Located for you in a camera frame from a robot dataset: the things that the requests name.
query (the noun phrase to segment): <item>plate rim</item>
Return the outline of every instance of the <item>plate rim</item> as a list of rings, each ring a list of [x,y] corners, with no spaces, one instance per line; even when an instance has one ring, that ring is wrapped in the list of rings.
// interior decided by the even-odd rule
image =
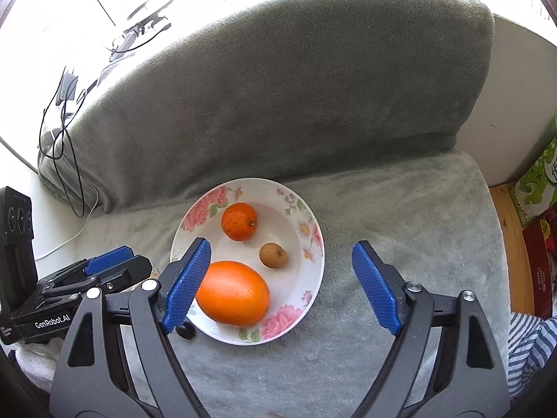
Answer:
[[[206,331],[204,331],[202,328],[200,328],[200,327],[198,327],[197,325],[194,324],[198,330],[200,330],[200,331],[203,332],[205,335],[207,335],[207,336],[209,336],[210,338],[213,338],[213,339],[215,339],[215,340],[217,340],[217,341],[220,341],[220,342],[225,343],[225,344],[230,344],[230,345],[233,345],[233,346],[248,346],[248,347],[249,347],[249,346],[259,346],[259,345],[261,345],[261,344],[270,343],[271,341],[274,341],[275,339],[278,339],[278,338],[280,338],[281,336],[284,336],[284,335],[287,334],[289,331],[291,331],[296,325],[298,325],[298,324],[303,320],[304,317],[306,317],[306,314],[309,312],[310,308],[313,306],[313,304],[314,304],[314,302],[315,302],[315,299],[317,298],[317,294],[319,293],[319,290],[321,289],[321,284],[322,284],[323,276],[324,276],[324,273],[325,273],[325,254],[326,254],[326,249],[325,249],[325,239],[323,238],[323,232],[321,231],[321,226],[319,225],[319,221],[317,221],[317,218],[316,218],[316,216],[315,216],[313,210],[311,210],[311,208],[309,207],[309,205],[307,204],[307,202],[305,202],[305,200],[304,200],[299,194],[297,194],[294,190],[292,190],[292,189],[291,189],[290,187],[288,187],[287,185],[281,184],[280,182],[277,182],[277,181],[272,180],[272,179],[256,178],[256,177],[246,177],[246,178],[231,179],[231,180],[228,180],[228,181],[226,181],[226,182],[222,182],[221,184],[216,185],[215,187],[213,187],[213,188],[207,190],[205,193],[203,193],[203,194],[202,194],[198,199],[196,199],[196,201],[188,208],[188,210],[186,210],[186,212],[185,212],[185,214],[183,215],[182,219],[181,219],[180,222],[178,223],[178,227],[177,227],[176,232],[175,232],[175,234],[174,234],[174,238],[172,239],[172,245],[171,245],[171,251],[170,251],[170,260],[171,260],[171,262],[172,262],[172,253],[173,253],[173,251],[174,251],[174,244],[176,243],[176,238],[177,238],[177,236],[178,236],[180,230],[183,231],[183,229],[182,229],[182,223],[183,223],[184,219],[186,218],[186,215],[188,214],[188,212],[189,212],[198,202],[200,202],[200,201],[203,199],[203,197],[206,196],[208,193],[210,193],[210,192],[212,192],[213,190],[216,190],[216,189],[218,189],[218,188],[220,188],[220,187],[224,187],[225,185],[228,185],[228,184],[230,184],[231,182],[236,182],[236,181],[239,181],[239,180],[241,180],[241,181],[247,180],[247,181],[262,181],[262,182],[267,182],[269,185],[270,185],[270,184],[273,184],[274,186],[275,186],[275,185],[278,185],[278,186],[280,186],[280,187],[285,188],[286,191],[288,191],[289,193],[294,194],[294,196],[296,196],[297,199],[300,199],[300,201],[302,201],[302,203],[306,206],[307,210],[310,212],[311,217],[313,217],[314,222],[315,222],[315,224],[317,225],[317,229],[318,229],[318,231],[319,231],[319,235],[321,236],[321,240],[322,240],[322,242],[323,242],[323,257],[322,257],[322,262],[320,263],[321,265],[320,265],[319,279],[318,279],[318,281],[317,281],[317,286],[316,286],[316,289],[315,289],[315,293],[312,294],[311,300],[310,300],[309,303],[307,304],[307,307],[304,309],[304,311],[302,312],[302,314],[301,314],[301,315],[292,323],[292,325],[289,326],[288,329],[286,329],[284,332],[279,333],[278,335],[275,335],[275,336],[273,336],[273,337],[271,337],[271,338],[269,338],[269,339],[261,340],[261,341],[258,341],[258,342],[241,342],[241,341],[237,341],[237,342],[236,342],[236,341],[224,340],[224,339],[219,338],[219,337],[217,337],[217,336],[215,336],[215,335],[209,334],[209,333],[207,333]],[[193,302],[192,302],[191,304],[193,305],[194,303],[195,303],[197,306],[199,306],[199,305],[197,304],[197,300],[196,300],[195,298],[193,299]]]

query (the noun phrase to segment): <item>gray blanket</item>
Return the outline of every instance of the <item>gray blanket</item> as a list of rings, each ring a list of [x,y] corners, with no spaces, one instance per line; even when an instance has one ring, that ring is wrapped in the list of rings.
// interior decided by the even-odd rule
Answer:
[[[165,47],[146,46],[122,61],[90,96],[71,135],[102,210],[117,211],[89,223],[79,256],[128,244],[161,269],[189,205],[238,177],[282,181],[320,223],[324,280],[289,334],[257,347],[171,336],[209,412],[353,412],[392,342],[350,268],[350,249],[362,238],[431,291],[474,290],[506,363],[501,230],[477,166],[450,151],[487,74],[493,20],[486,6],[232,0],[202,18]],[[58,168],[75,192],[70,163]],[[60,195],[49,160],[41,160],[40,173]],[[86,187],[88,204],[95,198]],[[414,400],[427,383],[433,342]]]

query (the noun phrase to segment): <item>green box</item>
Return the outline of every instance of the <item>green box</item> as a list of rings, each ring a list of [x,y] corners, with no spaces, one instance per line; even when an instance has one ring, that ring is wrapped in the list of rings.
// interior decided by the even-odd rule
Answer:
[[[557,136],[509,193],[520,223],[526,226],[557,203]]]

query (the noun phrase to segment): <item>plate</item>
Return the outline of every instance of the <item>plate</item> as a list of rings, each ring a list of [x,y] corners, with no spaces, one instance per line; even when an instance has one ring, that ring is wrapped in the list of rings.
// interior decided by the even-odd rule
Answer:
[[[248,203],[257,212],[257,231],[244,242],[230,240],[221,229],[222,213],[237,202]],[[211,262],[243,262],[265,279],[271,292],[267,314],[248,328],[213,321],[194,300],[188,318],[210,337],[237,346],[267,343],[291,330],[313,305],[323,278],[325,247],[313,212],[288,187],[267,179],[243,178],[208,191],[182,219],[172,243],[171,262],[180,259],[196,237],[211,243]],[[268,242],[288,253],[283,268],[269,269],[260,261],[259,249]]]

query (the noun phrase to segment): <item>small orange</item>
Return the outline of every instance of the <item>small orange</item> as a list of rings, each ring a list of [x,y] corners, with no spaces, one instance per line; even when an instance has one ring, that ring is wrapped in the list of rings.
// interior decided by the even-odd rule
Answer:
[[[257,229],[257,212],[249,204],[233,204],[222,213],[221,227],[232,240],[248,240]]]
[[[196,300],[209,318],[221,324],[257,324],[269,309],[271,294],[261,275],[241,262],[209,265]]]

